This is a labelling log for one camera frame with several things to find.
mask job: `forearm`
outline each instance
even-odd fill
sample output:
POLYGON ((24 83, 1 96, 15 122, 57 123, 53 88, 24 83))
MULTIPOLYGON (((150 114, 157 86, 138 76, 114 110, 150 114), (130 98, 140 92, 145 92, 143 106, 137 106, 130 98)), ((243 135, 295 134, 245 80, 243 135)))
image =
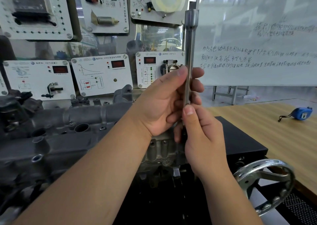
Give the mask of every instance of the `forearm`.
POLYGON ((214 225, 263 225, 229 169, 203 181, 214 225))
POLYGON ((150 140, 128 111, 14 224, 112 224, 150 140))

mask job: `left hand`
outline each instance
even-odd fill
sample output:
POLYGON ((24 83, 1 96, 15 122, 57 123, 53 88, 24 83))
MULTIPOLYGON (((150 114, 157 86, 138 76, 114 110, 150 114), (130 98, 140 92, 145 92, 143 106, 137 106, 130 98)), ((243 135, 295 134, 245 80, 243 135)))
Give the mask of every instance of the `left hand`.
MULTIPOLYGON (((187 67, 169 72, 154 81, 136 100, 130 114, 138 119, 149 130, 152 136, 162 134, 182 117, 182 107, 187 77, 187 67)), ((204 75, 201 68, 193 68, 191 102, 201 105, 202 101, 196 92, 203 92, 203 84, 197 80, 204 75)))

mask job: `hand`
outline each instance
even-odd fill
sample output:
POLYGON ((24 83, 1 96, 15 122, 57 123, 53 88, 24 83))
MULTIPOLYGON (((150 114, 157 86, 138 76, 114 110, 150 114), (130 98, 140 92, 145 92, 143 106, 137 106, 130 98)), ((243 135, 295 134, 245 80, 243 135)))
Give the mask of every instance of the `hand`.
MULTIPOLYGON (((229 171, 221 122, 195 104, 186 105, 182 115, 188 135, 185 155, 193 172, 203 181, 229 171)), ((179 123, 174 129, 176 142, 180 142, 182 128, 179 123)))
MULTIPOLYGON (((169 72, 154 81, 130 109, 131 115, 141 121, 152 136, 162 134, 172 127, 182 117, 182 107, 175 103, 183 102, 184 82, 187 77, 187 67, 169 72)), ((203 92, 203 84, 197 80, 203 76, 204 70, 193 68, 192 90, 203 92)), ((202 101, 196 92, 192 92, 191 101, 201 105, 202 101)))

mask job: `white car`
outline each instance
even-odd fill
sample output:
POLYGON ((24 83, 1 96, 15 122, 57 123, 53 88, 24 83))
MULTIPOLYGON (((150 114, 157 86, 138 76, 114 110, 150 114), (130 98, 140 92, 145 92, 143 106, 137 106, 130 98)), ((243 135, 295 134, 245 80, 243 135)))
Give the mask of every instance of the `white car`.
POLYGON ((182 44, 178 39, 175 38, 167 38, 161 40, 161 43, 157 46, 156 51, 182 51, 182 44))

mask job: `metal rod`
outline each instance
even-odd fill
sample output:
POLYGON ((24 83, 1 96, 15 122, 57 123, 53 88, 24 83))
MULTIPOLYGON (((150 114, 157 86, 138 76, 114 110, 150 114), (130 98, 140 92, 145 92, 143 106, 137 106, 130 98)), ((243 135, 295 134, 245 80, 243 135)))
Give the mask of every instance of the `metal rod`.
POLYGON ((188 74, 185 84, 184 93, 184 106, 190 103, 191 82, 192 82, 192 70, 194 62, 194 46, 195 46, 195 34, 198 26, 199 10, 187 10, 185 12, 185 65, 188 68, 188 74))

